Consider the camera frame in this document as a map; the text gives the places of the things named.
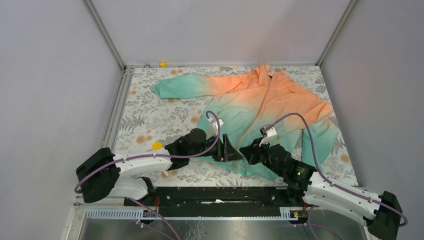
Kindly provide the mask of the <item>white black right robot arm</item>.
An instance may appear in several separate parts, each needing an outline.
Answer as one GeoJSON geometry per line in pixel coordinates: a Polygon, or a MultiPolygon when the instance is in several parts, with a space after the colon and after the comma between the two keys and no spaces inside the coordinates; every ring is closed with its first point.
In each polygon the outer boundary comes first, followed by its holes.
{"type": "Polygon", "coordinates": [[[397,239],[403,210],[395,194],[373,193],[321,176],[315,167],[294,159],[281,145],[260,142],[258,138],[239,151],[250,165],[261,163],[282,177],[291,205],[322,207],[358,222],[380,240],[397,239]]]}

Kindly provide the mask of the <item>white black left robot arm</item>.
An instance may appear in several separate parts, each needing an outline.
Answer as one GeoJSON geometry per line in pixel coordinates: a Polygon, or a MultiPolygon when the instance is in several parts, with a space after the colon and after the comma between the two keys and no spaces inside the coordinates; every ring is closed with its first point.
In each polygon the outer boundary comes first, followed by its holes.
{"type": "Polygon", "coordinates": [[[114,154],[109,147],[99,149],[76,169],[78,183],[74,190],[85,203],[123,197],[148,206],[155,200],[154,187],[149,178],[135,176],[180,169],[197,157],[211,157],[218,163],[243,158],[227,134],[207,138],[202,129],[195,128],[150,154],[114,154]]]}

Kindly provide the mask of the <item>mint and orange zip jacket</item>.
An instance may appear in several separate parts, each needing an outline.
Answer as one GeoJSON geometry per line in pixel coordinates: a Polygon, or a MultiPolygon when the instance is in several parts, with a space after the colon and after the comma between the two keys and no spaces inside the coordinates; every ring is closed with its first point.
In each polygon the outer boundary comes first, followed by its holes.
{"type": "Polygon", "coordinates": [[[206,109],[223,120],[220,130],[236,149],[249,146],[262,126],[273,124],[277,136],[271,145],[292,152],[301,141],[301,161],[312,166],[330,155],[340,133],[329,102],[267,64],[237,75],[162,79],[152,91],[162,99],[212,96],[206,109]]]}

